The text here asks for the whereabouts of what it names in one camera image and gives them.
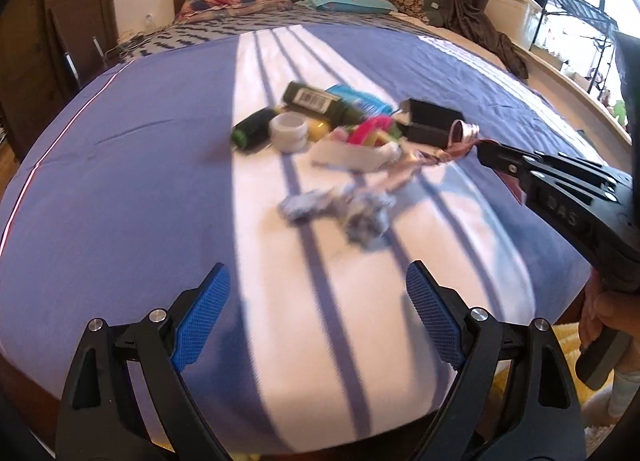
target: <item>metal screw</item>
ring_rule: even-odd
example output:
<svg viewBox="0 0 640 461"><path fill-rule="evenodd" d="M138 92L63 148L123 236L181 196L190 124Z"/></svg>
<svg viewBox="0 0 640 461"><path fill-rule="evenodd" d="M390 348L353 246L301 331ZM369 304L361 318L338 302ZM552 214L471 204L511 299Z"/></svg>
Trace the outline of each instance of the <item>metal screw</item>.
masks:
<svg viewBox="0 0 640 461"><path fill-rule="evenodd" d="M104 322L101 318L94 318L89 322L89 325L87 326L87 328L90 331L99 331L100 329L102 329L103 324Z"/></svg>
<svg viewBox="0 0 640 461"><path fill-rule="evenodd" d="M153 311L151 311L151 313L149 313L149 320L151 320L151 322L155 322L156 324L158 322L162 322L162 320L164 320L166 318L166 311L164 309L154 309Z"/></svg>
<svg viewBox="0 0 640 461"><path fill-rule="evenodd" d="M533 320L533 325L536 327L538 331L548 331L549 330L549 322L547 322L543 318L536 318Z"/></svg>
<svg viewBox="0 0 640 461"><path fill-rule="evenodd" d="M473 320L477 320L478 322L483 322L489 318L489 313L487 313L481 307L474 307L471 310L471 318Z"/></svg>

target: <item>gray bedspread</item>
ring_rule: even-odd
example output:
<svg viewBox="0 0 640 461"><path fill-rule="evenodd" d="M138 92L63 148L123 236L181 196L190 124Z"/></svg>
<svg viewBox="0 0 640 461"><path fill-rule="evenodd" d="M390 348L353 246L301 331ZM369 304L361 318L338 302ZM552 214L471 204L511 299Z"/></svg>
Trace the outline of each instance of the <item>gray bedspread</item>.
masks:
<svg viewBox="0 0 640 461"><path fill-rule="evenodd" d="M434 36L430 31L404 22L391 15L355 14L313 11L294 4L289 11L258 12L247 16L234 16L220 20L204 20L192 24L175 24L153 34L149 40L122 55L125 62L142 56L162 53L172 49L193 46L232 35L272 29L296 24L347 24L381 27L417 35Z"/></svg>

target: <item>barcode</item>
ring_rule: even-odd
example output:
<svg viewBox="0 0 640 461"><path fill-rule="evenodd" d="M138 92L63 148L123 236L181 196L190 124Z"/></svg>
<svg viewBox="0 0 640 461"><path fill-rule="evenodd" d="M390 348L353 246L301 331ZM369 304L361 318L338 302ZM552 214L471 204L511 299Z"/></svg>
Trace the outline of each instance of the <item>barcode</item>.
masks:
<svg viewBox="0 0 640 461"><path fill-rule="evenodd" d="M306 107L309 110L318 112L319 114L324 114L331 105L331 99L326 98L319 92L300 89L296 94L296 97L293 99L293 103L300 105L300 107Z"/></svg>

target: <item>wooden wardrobe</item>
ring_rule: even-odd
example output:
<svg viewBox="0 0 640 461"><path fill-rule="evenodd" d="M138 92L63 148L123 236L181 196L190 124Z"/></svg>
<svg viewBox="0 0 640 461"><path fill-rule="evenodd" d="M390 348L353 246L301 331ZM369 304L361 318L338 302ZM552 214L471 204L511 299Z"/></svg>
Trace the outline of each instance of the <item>wooden wardrobe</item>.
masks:
<svg viewBox="0 0 640 461"><path fill-rule="evenodd" d="M52 8L76 0L9 0L0 14L0 121L18 159L78 93L65 60ZM116 45L113 0L77 0L104 51Z"/></svg>

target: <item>teal pillow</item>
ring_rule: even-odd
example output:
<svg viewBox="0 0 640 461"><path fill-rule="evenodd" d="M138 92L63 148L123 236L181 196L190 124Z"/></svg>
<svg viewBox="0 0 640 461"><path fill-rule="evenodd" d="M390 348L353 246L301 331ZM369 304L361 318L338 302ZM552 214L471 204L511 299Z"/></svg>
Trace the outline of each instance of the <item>teal pillow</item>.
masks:
<svg viewBox="0 0 640 461"><path fill-rule="evenodd" d="M316 11L387 14L398 11L388 0L301 0L298 4Z"/></svg>

